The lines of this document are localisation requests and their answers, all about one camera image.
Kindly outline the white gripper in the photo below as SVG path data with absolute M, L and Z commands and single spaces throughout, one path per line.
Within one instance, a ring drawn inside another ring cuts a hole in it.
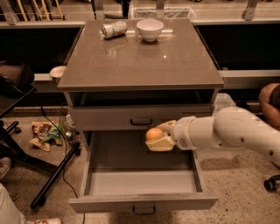
M 164 133 L 159 137 L 146 141 L 150 151 L 171 151 L 176 146 L 182 151 L 195 150 L 196 146 L 191 140 L 190 128 L 195 116 L 171 120 L 157 126 Z

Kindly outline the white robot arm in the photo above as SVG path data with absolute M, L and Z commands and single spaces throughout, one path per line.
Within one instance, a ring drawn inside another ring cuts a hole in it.
M 244 108 L 219 110 L 207 117 L 188 116 L 157 126 L 159 136 L 146 141 L 151 151 L 211 148 L 217 150 L 248 149 L 280 165 L 280 131 Z

